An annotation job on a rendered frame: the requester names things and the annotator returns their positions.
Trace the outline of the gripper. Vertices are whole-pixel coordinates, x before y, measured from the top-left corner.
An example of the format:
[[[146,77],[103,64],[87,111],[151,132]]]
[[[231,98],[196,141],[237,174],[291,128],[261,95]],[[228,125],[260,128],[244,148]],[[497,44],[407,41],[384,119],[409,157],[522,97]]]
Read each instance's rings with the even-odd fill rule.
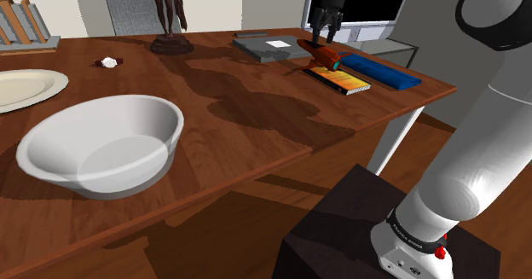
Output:
[[[343,8],[345,0],[320,0],[313,9],[310,19],[312,28],[312,43],[318,44],[321,29],[328,25],[327,42],[331,43],[335,34],[341,28],[343,15],[340,10]]]

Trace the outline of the orange toy spaceship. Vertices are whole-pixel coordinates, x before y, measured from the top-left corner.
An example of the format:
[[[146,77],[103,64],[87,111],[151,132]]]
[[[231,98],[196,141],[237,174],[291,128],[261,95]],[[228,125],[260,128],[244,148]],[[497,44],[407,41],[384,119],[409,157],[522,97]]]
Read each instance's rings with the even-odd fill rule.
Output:
[[[350,53],[338,54],[327,46],[314,44],[313,42],[305,39],[298,39],[297,44],[301,48],[308,51],[312,55],[313,59],[307,66],[297,67],[287,73],[284,73],[284,76],[288,76],[299,70],[311,69],[313,67],[324,67],[328,71],[335,72],[341,66],[341,58],[350,55]]]

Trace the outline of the yellow and orange book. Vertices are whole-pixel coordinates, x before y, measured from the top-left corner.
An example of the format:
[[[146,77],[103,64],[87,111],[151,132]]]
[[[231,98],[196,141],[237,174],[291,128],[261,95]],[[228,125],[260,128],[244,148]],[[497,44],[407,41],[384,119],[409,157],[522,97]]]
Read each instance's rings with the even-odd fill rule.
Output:
[[[346,96],[369,90],[372,86],[371,83],[340,69],[331,72],[325,67],[313,67],[304,69],[304,72]]]

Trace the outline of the silver framed monitor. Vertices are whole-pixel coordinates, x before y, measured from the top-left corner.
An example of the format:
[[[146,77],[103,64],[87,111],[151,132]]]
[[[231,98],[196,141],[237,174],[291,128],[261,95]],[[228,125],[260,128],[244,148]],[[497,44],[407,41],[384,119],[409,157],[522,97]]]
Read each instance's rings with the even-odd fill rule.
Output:
[[[305,0],[301,27],[311,31],[311,19],[322,0]],[[333,40],[339,43],[361,42],[390,36],[405,0],[333,0],[341,3],[343,15]]]

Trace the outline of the blue folded cloth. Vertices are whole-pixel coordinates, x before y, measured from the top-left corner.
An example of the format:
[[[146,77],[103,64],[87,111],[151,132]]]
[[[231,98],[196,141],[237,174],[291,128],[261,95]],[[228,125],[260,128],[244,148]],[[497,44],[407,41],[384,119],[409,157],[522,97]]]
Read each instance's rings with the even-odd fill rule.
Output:
[[[387,67],[376,61],[349,52],[340,52],[341,65],[373,78],[396,90],[405,90],[422,83],[412,75]]]

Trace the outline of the grey book with white label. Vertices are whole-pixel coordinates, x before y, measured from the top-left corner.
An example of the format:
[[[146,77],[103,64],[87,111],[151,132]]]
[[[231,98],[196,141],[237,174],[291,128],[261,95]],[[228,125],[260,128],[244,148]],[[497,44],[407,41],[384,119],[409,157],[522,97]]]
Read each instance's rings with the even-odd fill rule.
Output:
[[[261,63],[310,57],[294,36],[235,38],[233,45]]]

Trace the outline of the wooden table with white legs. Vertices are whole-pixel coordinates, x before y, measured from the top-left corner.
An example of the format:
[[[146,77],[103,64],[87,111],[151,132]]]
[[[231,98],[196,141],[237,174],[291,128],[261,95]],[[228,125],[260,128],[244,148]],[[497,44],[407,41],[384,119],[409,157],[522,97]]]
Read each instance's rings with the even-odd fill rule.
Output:
[[[254,61],[232,45],[233,36],[191,33],[194,50],[175,56],[152,53],[149,35],[68,38],[53,53],[0,56],[0,71],[49,69],[69,80],[57,96],[0,115],[0,279],[21,279],[143,229],[455,92],[424,75],[410,89],[373,82],[344,96],[300,71],[284,76],[301,60]],[[107,56],[124,63],[95,65]],[[85,200],[17,166],[16,147],[38,122],[120,94],[163,97],[184,114],[174,163],[153,187],[121,200]]]

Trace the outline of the brown figure statue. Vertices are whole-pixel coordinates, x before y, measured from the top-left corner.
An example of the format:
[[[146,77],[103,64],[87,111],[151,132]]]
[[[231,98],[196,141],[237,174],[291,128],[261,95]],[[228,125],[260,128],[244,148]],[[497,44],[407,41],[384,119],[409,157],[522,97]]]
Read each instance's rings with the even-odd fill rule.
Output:
[[[191,52],[193,45],[183,36],[173,32],[173,19],[177,16],[180,27],[187,31],[188,23],[183,0],[154,0],[157,16],[164,33],[158,35],[150,50],[161,55],[180,55]]]

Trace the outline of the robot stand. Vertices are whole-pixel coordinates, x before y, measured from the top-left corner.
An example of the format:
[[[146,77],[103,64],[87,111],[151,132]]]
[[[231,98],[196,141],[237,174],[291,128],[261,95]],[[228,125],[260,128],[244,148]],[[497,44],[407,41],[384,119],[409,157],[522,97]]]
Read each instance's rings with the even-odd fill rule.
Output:
[[[379,265],[370,231],[405,196],[354,166],[283,238],[272,279],[396,279]]]

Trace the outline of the white wrapped candy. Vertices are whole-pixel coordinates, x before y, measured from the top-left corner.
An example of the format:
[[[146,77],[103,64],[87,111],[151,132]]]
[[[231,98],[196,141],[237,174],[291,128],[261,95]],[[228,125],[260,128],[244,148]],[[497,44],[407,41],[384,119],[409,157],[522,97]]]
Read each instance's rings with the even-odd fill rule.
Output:
[[[116,66],[122,65],[124,63],[124,60],[122,58],[112,58],[110,56],[107,56],[101,60],[95,61],[95,65],[97,67],[105,67],[105,68],[115,68]]]

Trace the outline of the white bowl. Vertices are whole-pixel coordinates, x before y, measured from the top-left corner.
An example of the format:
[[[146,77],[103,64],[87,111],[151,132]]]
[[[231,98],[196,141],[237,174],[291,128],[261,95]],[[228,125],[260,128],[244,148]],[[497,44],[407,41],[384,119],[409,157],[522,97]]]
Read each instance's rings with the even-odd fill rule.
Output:
[[[171,168],[184,127],[180,108],[146,95],[108,96],[63,109],[21,139],[19,168],[94,200],[128,197]]]

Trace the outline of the wooden and grey rack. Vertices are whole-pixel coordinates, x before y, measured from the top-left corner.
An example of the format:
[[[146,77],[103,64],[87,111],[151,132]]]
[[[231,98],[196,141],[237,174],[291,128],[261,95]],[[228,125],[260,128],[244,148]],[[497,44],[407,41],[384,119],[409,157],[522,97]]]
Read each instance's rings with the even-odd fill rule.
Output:
[[[30,0],[0,0],[0,55],[55,52],[60,40],[60,36],[49,33]]]

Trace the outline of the cream plate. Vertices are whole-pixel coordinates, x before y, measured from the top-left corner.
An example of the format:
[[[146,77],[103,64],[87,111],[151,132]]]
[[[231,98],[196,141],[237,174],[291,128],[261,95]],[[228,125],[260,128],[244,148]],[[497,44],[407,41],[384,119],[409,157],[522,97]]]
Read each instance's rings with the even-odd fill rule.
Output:
[[[45,101],[64,90],[68,77],[46,69],[0,72],[0,113],[8,113]]]

